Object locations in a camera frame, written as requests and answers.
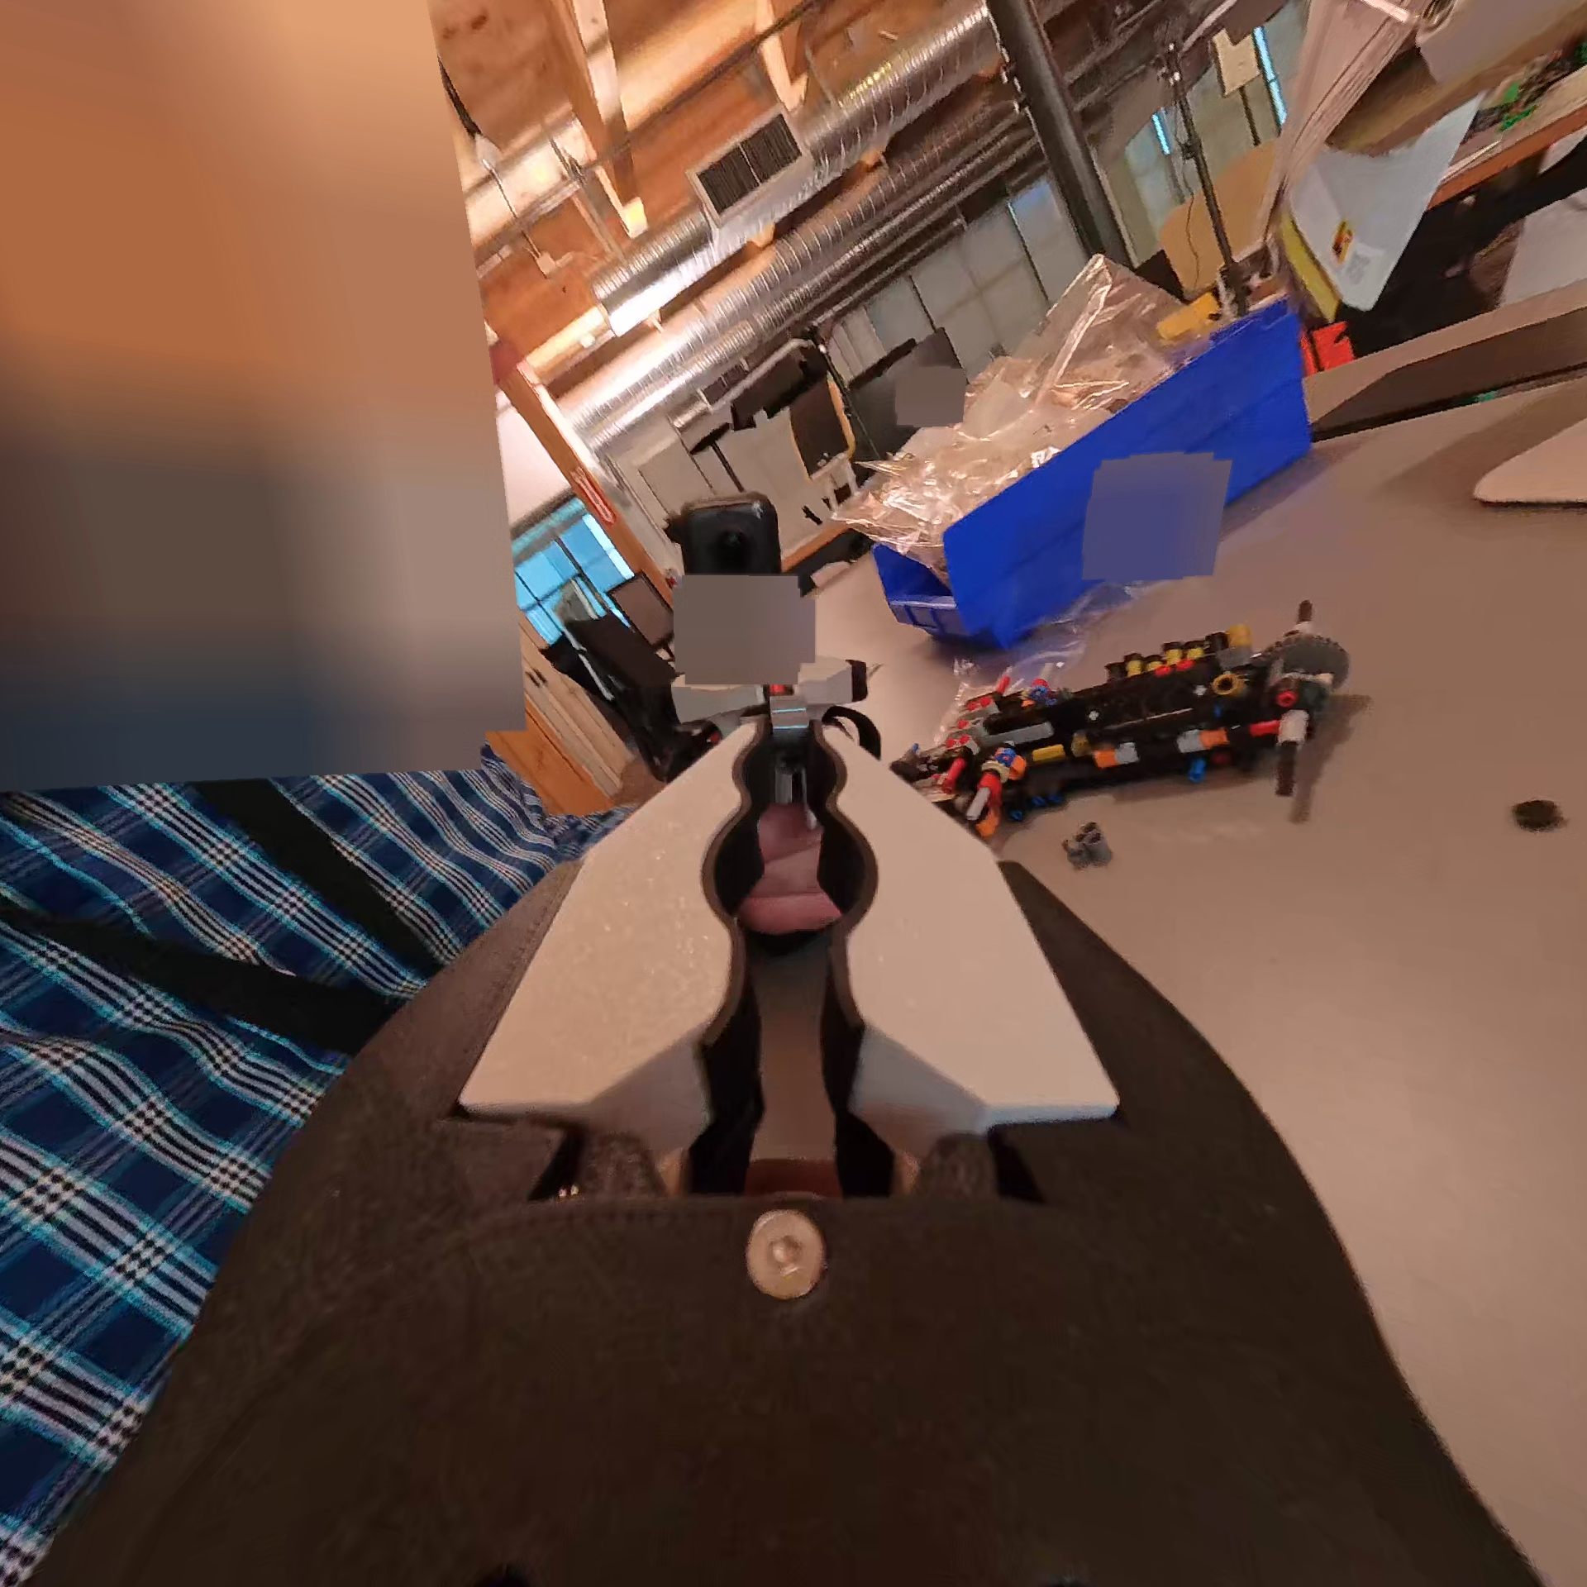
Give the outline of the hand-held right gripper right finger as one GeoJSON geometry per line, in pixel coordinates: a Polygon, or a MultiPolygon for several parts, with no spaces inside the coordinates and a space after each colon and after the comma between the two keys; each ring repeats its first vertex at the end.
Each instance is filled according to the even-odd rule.
{"type": "Polygon", "coordinates": [[[833,725],[810,732],[821,1079],[844,1195],[952,1137],[1109,1119],[1119,1092],[998,861],[833,725]]]}

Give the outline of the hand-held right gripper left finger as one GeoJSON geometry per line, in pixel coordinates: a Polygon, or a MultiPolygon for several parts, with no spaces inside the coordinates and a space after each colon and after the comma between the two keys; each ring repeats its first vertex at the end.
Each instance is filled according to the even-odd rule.
{"type": "Polygon", "coordinates": [[[740,910],[775,788],[767,722],[740,723],[585,854],[464,1114],[628,1135],[697,1193],[744,1190],[763,1090],[740,910]]]}

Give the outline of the person's left hand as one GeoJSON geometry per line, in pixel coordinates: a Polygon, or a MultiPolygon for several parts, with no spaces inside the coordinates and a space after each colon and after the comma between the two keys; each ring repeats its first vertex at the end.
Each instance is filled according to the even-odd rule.
{"type": "Polygon", "coordinates": [[[749,933],[793,937],[841,919],[821,882],[823,826],[803,803],[773,803],[758,818],[762,874],[737,909],[749,933]]]}

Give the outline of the small blue plastic bin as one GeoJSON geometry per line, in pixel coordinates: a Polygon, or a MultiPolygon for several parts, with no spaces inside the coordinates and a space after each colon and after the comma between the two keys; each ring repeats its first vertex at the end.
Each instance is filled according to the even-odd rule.
{"type": "Polygon", "coordinates": [[[1114,573],[1119,585],[1208,575],[1223,505],[1312,444],[1299,315],[1271,299],[942,535],[944,570],[874,542],[894,618],[1006,647],[1114,573]]]}

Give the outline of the multicoloured brick technic assembly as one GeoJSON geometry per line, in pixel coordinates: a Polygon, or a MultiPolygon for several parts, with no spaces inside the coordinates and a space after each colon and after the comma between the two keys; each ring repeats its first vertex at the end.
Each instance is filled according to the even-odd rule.
{"type": "Polygon", "coordinates": [[[982,841],[1076,795],[1154,780],[1198,785],[1269,766],[1289,799],[1349,671],[1349,651],[1302,601],[1269,644],[1231,624],[1129,651],[1091,685],[1001,677],[889,770],[982,841]]]}

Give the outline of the pile of clear plastic bags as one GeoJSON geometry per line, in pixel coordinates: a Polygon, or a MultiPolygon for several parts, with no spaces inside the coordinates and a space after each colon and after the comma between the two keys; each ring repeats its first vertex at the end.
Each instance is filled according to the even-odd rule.
{"type": "Polygon", "coordinates": [[[1185,304],[1094,254],[1040,327],[968,383],[960,419],[879,461],[836,522],[942,576],[950,527],[1135,404],[1221,322],[1215,290],[1185,304]]]}

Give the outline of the white vent grille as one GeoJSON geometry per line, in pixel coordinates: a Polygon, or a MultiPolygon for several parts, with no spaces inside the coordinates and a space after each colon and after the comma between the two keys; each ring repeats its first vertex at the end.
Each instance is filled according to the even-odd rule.
{"type": "Polygon", "coordinates": [[[686,168],[687,183],[711,227],[758,214],[773,193],[798,186],[815,168],[803,132],[783,107],[686,168]]]}

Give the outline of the person in blue plaid shirt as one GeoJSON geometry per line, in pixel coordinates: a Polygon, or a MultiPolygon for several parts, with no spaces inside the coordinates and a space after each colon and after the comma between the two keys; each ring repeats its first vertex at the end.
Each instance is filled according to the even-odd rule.
{"type": "Polygon", "coordinates": [[[491,748],[3,793],[3,1583],[139,1431],[350,1057],[630,814],[549,811],[491,748]]]}

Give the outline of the black steel column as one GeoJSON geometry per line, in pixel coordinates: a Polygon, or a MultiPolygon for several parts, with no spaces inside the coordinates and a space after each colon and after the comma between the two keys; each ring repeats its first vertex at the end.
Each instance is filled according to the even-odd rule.
{"type": "Polygon", "coordinates": [[[1036,132],[1049,183],[1081,247],[1127,267],[1127,239],[1106,193],[1079,112],[1064,89],[1035,3],[987,1],[985,8],[1008,74],[1036,132]]]}

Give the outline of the tan chair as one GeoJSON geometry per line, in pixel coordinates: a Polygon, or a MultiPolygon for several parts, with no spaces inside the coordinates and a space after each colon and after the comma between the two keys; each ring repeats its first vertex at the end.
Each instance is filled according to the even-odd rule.
{"type": "MultiPolygon", "coordinates": [[[[1278,148],[1278,140],[1248,148],[1213,178],[1213,196],[1235,259],[1249,254],[1263,239],[1263,196],[1278,148]]],[[[1193,183],[1192,198],[1162,221],[1159,239],[1183,302],[1188,304],[1216,287],[1223,252],[1198,183],[1193,183]]]]}

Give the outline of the white paper sheet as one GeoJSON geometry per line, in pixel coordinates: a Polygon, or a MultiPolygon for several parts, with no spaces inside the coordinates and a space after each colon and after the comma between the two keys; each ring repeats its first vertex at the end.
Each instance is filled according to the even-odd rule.
{"type": "Polygon", "coordinates": [[[1287,198],[1289,218],[1342,305],[1370,308],[1451,166],[1471,97],[1387,153],[1324,145],[1287,198]]]}

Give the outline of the magnifier on white base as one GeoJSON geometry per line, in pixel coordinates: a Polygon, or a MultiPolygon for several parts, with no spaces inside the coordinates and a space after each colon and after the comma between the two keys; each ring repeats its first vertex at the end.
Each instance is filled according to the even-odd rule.
{"type": "Polygon", "coordinates": [[[1559,429],[1484,472],[1473,490],[1483,505],[1585,505],[1587,421],[1559,429]]]}

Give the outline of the silver ventilation duct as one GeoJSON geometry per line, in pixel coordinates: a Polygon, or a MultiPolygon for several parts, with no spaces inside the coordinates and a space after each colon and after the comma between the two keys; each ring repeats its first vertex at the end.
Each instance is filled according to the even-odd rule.
{"type": "Polygon", "coordinates": [[[654,413],[687,406],[734,370],[801,328],[841,317],[957,236],[985,191],[1030,176],[1030,130],[1010,128],[940,171],[891,175],[783,237],[772,256],[734,270],[643,343],[560,403],[575,434],[600,451],[654,413]]]}
{"type": "Polygon", "coordinates": [[[610,332],[621,337],[671,304],[745,242],[808,203],[864,155],[942,102],[997,56],[997,36],[983,3],[949,11],[935,29],[901,44],[836,97],[808,112],[790,112],[811,155],[811,173],[772,193],[758,213],[712,227],[697,194],[641,244],[590,282],[610,332]]]}

